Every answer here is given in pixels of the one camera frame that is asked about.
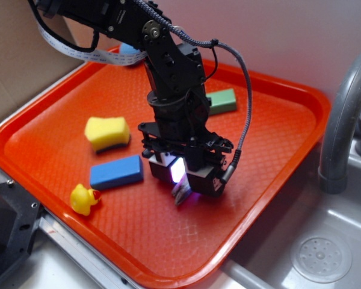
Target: sink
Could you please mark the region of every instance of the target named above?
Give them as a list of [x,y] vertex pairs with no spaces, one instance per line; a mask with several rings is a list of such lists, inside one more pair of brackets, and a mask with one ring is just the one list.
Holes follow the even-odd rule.
[[319,189],[314,149],[223,270],[249,289],[361,288],[361,158],[354,146],[353,141],[344,192]]

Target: yellow sponge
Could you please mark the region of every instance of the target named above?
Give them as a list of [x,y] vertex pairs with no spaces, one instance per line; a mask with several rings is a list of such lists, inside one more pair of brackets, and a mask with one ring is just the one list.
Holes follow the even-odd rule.
[[85,126],[84,135],[91,142],[94,151],[127,145],[130,129],[124,117],[91,117]]

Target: rubber duck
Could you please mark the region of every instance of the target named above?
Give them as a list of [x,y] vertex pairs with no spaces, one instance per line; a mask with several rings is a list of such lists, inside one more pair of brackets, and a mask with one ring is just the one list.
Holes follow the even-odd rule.
[[78,214],[88,216],[91,206],[100,201],[100,192],[92,188],[87,190],[82,184],[78,184],[71,192],[71,207]]

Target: purple light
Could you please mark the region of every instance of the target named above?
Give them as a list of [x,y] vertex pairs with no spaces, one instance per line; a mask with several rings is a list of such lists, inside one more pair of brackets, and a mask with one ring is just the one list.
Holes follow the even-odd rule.
[[183,158],[178,158],[175,163],[171,166],[171,177],[173,182],[178,183],[183,175],[185,174],[185,164]]

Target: sponge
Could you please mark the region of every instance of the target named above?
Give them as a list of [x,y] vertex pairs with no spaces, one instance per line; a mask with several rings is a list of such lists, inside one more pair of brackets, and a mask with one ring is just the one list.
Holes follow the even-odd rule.
[[206,95],[211,99],[210,115],[236,110],[234,89],[221,90]]
[[139,155],[98,164],[91,168],[90,185],[95,190],[105,190],[142,180],[143,164]]
[[96,152],[114,146],[126,146],[130,140],[130,129],[124,117],[91,117],[85,126],[84,135]]

